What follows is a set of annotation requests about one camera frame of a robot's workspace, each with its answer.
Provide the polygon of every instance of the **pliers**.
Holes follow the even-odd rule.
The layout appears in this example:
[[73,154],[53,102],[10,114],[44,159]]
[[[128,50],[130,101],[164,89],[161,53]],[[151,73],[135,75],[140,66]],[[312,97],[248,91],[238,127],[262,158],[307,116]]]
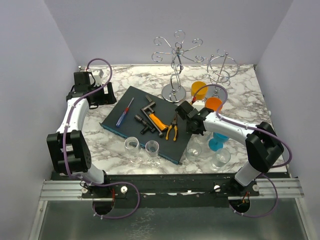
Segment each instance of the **pliers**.
[[178,114],[177,113],[174,115],[171,125],[169,126],[168,131],[166,132],[165,140],[169,140],[169,133],[172,128],[174,128],[174,132],[175,132],[174,138],[173,138],[173,141],[175,142],[178,136]]

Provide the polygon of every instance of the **orange cup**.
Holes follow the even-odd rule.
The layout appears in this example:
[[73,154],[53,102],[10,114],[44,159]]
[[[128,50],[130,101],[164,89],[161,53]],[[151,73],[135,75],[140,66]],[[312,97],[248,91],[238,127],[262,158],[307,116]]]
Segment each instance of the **orange cup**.
[[212,109],[215,112],[218,110],[218,107],[222,104],[222,101],[217,97],[209,97],[205,102],[205,107],[208,109]]
[[[203,87],[206,85],[203,81],[195,81],[191,85],[191,97],[194,97],[196,91],[198,91],[199,88]],[[196,94],[196,100],[202,100],[205,98],[206,94],[208,92],[208,87],[202,88],[197,94]]]

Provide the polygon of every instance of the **wire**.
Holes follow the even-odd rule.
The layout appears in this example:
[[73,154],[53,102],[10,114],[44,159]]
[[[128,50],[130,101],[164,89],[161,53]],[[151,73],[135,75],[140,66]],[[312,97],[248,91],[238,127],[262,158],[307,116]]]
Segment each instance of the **wire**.
[[115,192],[114,188],[112,188],[112,199],[113,199],[113,201],[116,200],[116,192]]
[[87,186],[85,186],[85,184],[81,185],[81,183],[82,183],[82,182],[86,183],[85,181],[80,181],[79,185],[80,185],[81,187],[83,187],[84,189],[89,190],[89,189],[88,189],[88,187],[87,187]]
[[273,168],[273,169],[274,169],[274,168],[280,168],[280,167],[283,167],[283,166],[285,166],[285,165],[287,165],[287,164],[289,164],[289,163],[291,162],[292,157],[293,157],[291,148],[288,146],[288,144],[286,144],[284,141],[282,141],[278,136],[276,136],[276,135],[274,135],[274,134],[272,134],[272,133],[270,133],[270,132],[268,132],[268,131],[266,131],[266,130],[263,130],[263,129],[260,129],[260,128],[257,128],[257,127],[253,127],[253,126],[248,126],[248,127],[247,127],[247,126],[244,125],[244,124],[241,124],[241,123],[238,123],[238,122],[234,122],[234,121],[232,121],[232,120],[225,119],[224,117],[220,116],[219,111],[221,110],[221,108],[223,107],[223,105],[226,103],[226,101],[227,101],[227,99],[228,99],[228,92],[227,92],[227,90],[226,90],[223,86],[220,86],[220,85],[218,85],[218,84],[207,84],[207,85],[204,85],[204,86],[200,87],[200,88],[195,92],[195,94],[193,95],[192,102],[194,102],[194,101],[196,100],[197,93],[198,93],[201,89],[207,88],[207,87],[210,87],[210,86],[218,87],[218,88],[222,89],[222,90],[224,91],[224,93],[225,93],[225,99],[222,101],[221,105],[217,108],[217,111],[215,112],[216,116],[217,116],[219,119],[221,119],[221,120],[223,120],[223,121],[225,121],[225,122],[227,122],[227,123],[229,123],[229,124],[232,124],[232,125],[235,125],[235,126],[237,126],[237,127],[240,127],[240,128],[244,128],[244,129],[247,128],[247,129],[250,129],[250,130],[254,130],[254,131],[258,131],[258,132],[261,132],[261,133],[263,133],[263,134],[266,134],[266,135],[268,135],[268,136],[276,139],[277,141],[279,141],[280,143],[282,143],[282,144],[286,147],[286,149],[288,150],[288,153],[289,153],[288,160],[287,160],[285,163],[282,163],[282,164],[279,164],[279,165],[276,165],[276,166],[272,166],[271,168]]
[[94,211],[94,215],[93,216],[98,216],[98,217],[103,218],[103,219],[124,219],[124,218],[129,217],[130,215],[132,215],[138,209],[139,204],[140,204],[140,193],[138,191],[138,188],[135,185],[133,185],[132,183],[126,182],[126,181],[120,181],[120,182],[114,182],[114,183],[109,183],[109,184],[97,184],[97,183],[95,183],[94,185],[99,186],[99,187],[110,187],[110,186],[119,185],[119,184],[128,184],[128,185],[132,186],[134,188],[134,190],[136,191],[137,197],[138,197],[138,202],[137,202],[136,206],[134,207],[134,209],[131,212],[129,212],[128,214],[125,214],[125,215],[122,215],[122,216],[107,216],[107,215],[98,214],[96,212],[95,205],[93,205],[93,207],[92,207],[92,209]]
[[[76,105],[77,105],[81,100],[83,100],[83,99],[85,99],[86,97],[90,96],[91,94],[94,94],[94,93],[100,91],[101,89],[103,89],[105,86],[107,86],[107,84],[110,82],[110,80],[111,80],[111,78],[112,78],[112,73],[113,73],[113,72],[112,72],[112,67],[111,67],[110,63],[109,63],[107,60],[103,59],[103,58],[94,58],[94,59],[90,60],[90,61],[88,62],[88,64],[87,64],[85,70],[87,71],[87,70],[89,69],[90,64],[91,64],[93,61],[96,61],[96,60],[103,61],[103,62],[105,62],[105,63],[108,65],[108,67],[109,67],[109,69],[110,69],[109,78],[107,79],[107,81],[105,82],[105,84],[103,84],[103,85],[100,86],[99,88],[97,88],[97,89],[95,89],[95,90],[93,90],[93,91],[91,91],[91,92],[88,92],[87,94],[79,97],[79,99],[77,99],[77,100],[74,102],[74,105],[71,106],[70,111],[69,111],[69,114],[68,114],[68,116],[67,116],[66,123],[65,123],[65,126],[64,126],[63,135],[62,135],[62,148],[63,148],[63,159],[64,159],[64,164],[65,164],[65,169],[66,169],[66,172],[67,172],[69,178],[71,178],[71,179],[74,179],[74,178],[79,177],[79,175],[72,176],[72,173],[71,173],[70,167],[69,167],[69,163],[68,163],[68,156],[67,156],[67,131],[68,131],[68,127],[69,127],[69,124],[70,124],[70,120],[71,120],[72,113],[73,113]],[[81,180],[85,181],[87,184],[92,184],[92,185],[95,185],[95,186],[98,186],[98,187],[109,187],[109,186],[118,185],[118,184],[126,184],[126,185],[132,186],[132,187],[135,189],[135,191],[136,191],[136,193],[137,193],[137,198],[138,198],[138,200],[137,200],[137,204],[136,204],[135,208],[133,209],[133,211],[131,211],[130,213],[128,213],[128,214],[126,214],[126,215],[123,215],[123,216],[114,216],[114,217],[111,217],[111,216],[110,216],[110,217],[103,216],[103,218],[105,218],[105,219],[123,219],[123,218],[126,218],[126,217],[130,216],[131,214],[133,214],[133,213],[138,209],[138,207],[139,207],[139,204],[140,204],[140,193],[139,193],[139,190],[138,190],[138,188],[137,188],[135,185],[133,185],[133,184],[130,183],[130,182],[124,182],[124,181],[123,181],[123,182],[114,182],[114,183],[110,183],[110,184],[99,184],[99,183],[87,181],[87,180],[85,180],[85,179],[81,179]]]
[[236,211],[236,210],[229,204],[230,208],[233,210],[233,212],[234,212],[235,214],[238,214],[238,215],[240,215],[240,216],[247,217],[247,218],[256,219],[256,218],[266,217],[266,216],[272,214],[272,213],[276,210],[276,208],[277,208],[277,206],[278,206],[278,202],[279,202],[279,195],[278,195],[278,191],[277,191],[276,185],[275,185],[274,182],[273,182],[269,177],[267,177],[266,175],[261,174],[261,176],[269,180],[269,182],[272,184],[273,189],[274,189],[274,192],[275,192],[275,202],[274,202],[274,205],[273,205],[273,207],[271,208],[271,210],[268,211],[268,212],[266,212],[266,213],[264,213],[264,214],[260,214],[260,215],[248,215],[248,214],[244,214],[244,213],[241,213],[241,212]]
[[245,195],[243,196],[243,198],[242,198],[242,203],[244,204],[245,203],[245,198],[246,198],[246,196],[248,195],[248,191],[246,191],[245,192]]

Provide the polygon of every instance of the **orange handle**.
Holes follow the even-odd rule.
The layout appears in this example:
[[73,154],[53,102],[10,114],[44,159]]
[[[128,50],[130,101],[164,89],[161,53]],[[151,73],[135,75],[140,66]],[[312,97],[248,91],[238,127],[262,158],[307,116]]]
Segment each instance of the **orange handle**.
[[155,125],[157,125],[158,128],[160,128],[161,131],[164,131],[164,130],[166,130],[168,128],[168,126],[163,124],[163,122],[160,121],[160,119],[157,118],[154,113],[149,114],[149,117],[155,123]]
[[173,138],[173,141],[175,142],[177,140],[177,135],[178,135],[178,127],[177,126],[174,126],[174,138]]
[[172,129],[172,125],[170,125],[168,131],[166,131],[165,140],[169,140],[169,133],[171,129]]

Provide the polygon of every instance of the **round chrome base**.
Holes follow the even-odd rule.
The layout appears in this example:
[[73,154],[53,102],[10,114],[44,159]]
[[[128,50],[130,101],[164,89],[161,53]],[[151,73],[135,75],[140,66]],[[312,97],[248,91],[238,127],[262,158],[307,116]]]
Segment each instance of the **round chrome base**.
[[204,100],[207,100],[208,98],[211,98],[211,97],[215,97],[223,101],[226,99],[226,94],[221,88],[218,88],[218,87],[215,88],[214,86],[210,86],[208,88],[208,92],[205,95]]
[[[173,83],[172,84],[174,89],[178,89],[178,84]],[[169,83],[168,85],[164,86],[161,92],[161,96],[164,100],[170,102],[170,103],[180,103],[186,99],[186,90],[183,86],[180,86],[180,90],[173,92],[172,86]]]

